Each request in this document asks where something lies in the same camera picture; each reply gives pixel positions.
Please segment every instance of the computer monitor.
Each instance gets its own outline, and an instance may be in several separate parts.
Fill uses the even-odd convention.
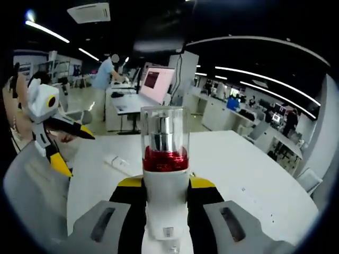
[[[140,93],[162,104],[171,84],[175,69],[168,67],[149,67]]]
[[[286,108],[281,106],[279,103],[274,104],[274,111],[278,114],[285,115],[286,113]]]
[[[277,122],[277,123],[279,123],[279,122],[280,122],[280,118],[281,118],[281,117],[280,117],[279,115],[274,114],[272,120],[275,121],[275,122]]]

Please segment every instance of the white desk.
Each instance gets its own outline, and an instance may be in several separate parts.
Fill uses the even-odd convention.
[[[107,131],[129,131],[132,129],[132,121],[129,121],[127,116],[118,115],[117,109],[112,105],[111,94],[113,92],[123,94],[135,94],[135,90],[132,89],[115,89],[107,88],[105,97],[105,116],[106,116],[106,130]]]
[[[111,98],[111,103],[117,109],[118,115],[140,113],[142,107],[160,106],[141,94],[125,94],[119,98]]]
[[[139,135],[82,140],[75,156],[67,201],[68,234],[74,222],[101,200],[109,200],[127,175],[106,165],[115,153],[142,174]],[[261,221],[274,240],[297,244],[317,217],[305,190],[275,161],[233,131],[196,132],[190,138],[190,168],[212,181],[223,198],[233,200]]]
[[[276,138],[293,153],[295,153],[302,160],[302,153],[300,148],[290,139],[286,138],[282,133],[269,126],[269,128],[262,134],[255,142],[255,145],[265,153],[269,152],[273,139]]]
[[[285,137],[281,132],[273,129],[274,137],[278,139],[281,143],[283,143],[286,147],[288,147],[293,153],[295,153],[301,160],[302,154],[300,148],[289,138]]]

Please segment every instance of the light blue shirt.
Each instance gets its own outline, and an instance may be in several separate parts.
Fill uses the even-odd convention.
[[[93,87],[96,89],[105,90],[110,85],[110,74],[114,70],[114,66],[110,57],[108,57],[99,67]]]

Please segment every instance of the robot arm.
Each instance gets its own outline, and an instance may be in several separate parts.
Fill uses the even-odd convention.
[[[84,139],[94,139],[85,126],[63,117],[58,111],[59,90],[40,84],[34,79],[27,91],[27,108],[25,109],[33,123],[33,140],[40,154],[50,161],[54,169],[68,177],[72,174],[65,161],[46,132],[46,126],[56,131],[63,131]]]

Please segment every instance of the office chair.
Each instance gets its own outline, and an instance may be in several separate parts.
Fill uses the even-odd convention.
[[[248,135],[248,137],[252,140],[257,140],[269,128],[269,126],[270,125],[265,121],[261,121]]]
[[[61,84],[53,84],[54,87],[59,89],[59,102],[62,109],[62,113],[64,113],[69,118],[74,121],[79,121],[82,125],[86,125],[92,122],[92,114],[88,110],[78,110],[78,111],[68,111],[68,100],[67,96],[64,93],[64,90]]]
[[[16,156],[4,177],[4,195],[10,208],[29,236],[46,251],[67,238],[68,185],[68,177],[51,168],[33,141]]]
[[[310,168],[301,173],[296,180],[306,190],[308,195],[312,195],[315,189],[323,182]]]

